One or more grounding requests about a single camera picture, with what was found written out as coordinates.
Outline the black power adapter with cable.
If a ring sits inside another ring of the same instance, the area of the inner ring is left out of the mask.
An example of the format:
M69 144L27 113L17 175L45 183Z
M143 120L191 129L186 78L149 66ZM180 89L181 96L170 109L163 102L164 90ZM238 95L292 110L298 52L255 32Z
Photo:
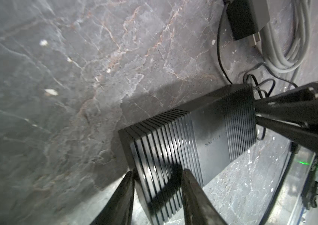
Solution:
M262 57L264 61L252 70L263 66L273 78L289 83L297 88L294 80L299 73L309 50L311 37L310 8L311 1L294 1L294 37L288 52L283 53L274 39L274 31L270 24L267 1L224 1L217 34L217 56L220 69L228 77L221 60L220 39L224 16L228 16L229 24L235 40L240 40L259 34L262 42Z

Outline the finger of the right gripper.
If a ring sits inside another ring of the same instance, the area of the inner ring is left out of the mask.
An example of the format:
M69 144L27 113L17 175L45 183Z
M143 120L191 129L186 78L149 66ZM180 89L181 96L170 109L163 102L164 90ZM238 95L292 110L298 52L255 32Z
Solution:
M259 116L256 123L318 154L318 126L304 128Z
M318 126L318 82L257 100L255 111L281 121Z

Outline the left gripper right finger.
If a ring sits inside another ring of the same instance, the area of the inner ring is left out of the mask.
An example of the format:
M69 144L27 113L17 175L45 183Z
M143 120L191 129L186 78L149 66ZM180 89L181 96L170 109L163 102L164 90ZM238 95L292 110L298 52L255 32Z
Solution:
M186 225L226 224L189 169L182 172L181 189Z

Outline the ribbed black network switch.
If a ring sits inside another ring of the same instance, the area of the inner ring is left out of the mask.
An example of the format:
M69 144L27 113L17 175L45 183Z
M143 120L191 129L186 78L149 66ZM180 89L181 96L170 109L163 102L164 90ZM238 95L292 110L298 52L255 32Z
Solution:
M119 137L139 201L150 223L162 225L182 208L184 169L204 187L256 142L253 88L227 85L125 127Z

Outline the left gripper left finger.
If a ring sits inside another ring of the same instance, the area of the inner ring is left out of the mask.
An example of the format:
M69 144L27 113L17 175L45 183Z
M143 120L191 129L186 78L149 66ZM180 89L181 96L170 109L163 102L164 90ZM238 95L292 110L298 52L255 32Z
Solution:
M126 173L119 186L92 225L130 225L134 202L134 174Z

